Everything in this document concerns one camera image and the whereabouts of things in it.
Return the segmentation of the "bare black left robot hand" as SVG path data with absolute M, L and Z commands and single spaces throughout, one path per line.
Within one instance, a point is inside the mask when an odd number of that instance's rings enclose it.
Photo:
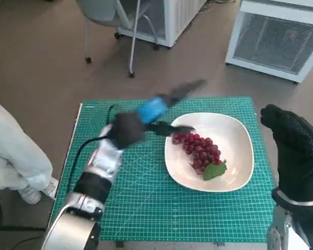
M 173 88 L 168 94 L 159 94 L 141 105 L 136 113 L 145 126 L 146 131 L 154 132 L 160 136 L 171 136 L 178 133 L 189 133 L 194 128 L 190 126 L 172 126 L 165 121 L 157 122 L 170 108 L 186 99 L 192 92 L 204 87 L 207 81 L 198 79 L 191 82 L 181 83 Z

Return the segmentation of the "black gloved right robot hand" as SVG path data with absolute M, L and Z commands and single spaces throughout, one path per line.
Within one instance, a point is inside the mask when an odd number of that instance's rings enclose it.
M 279 190 L 296 202 L 313 201 L 313 126 L 272 104 L 260 113 L 278 149 Z

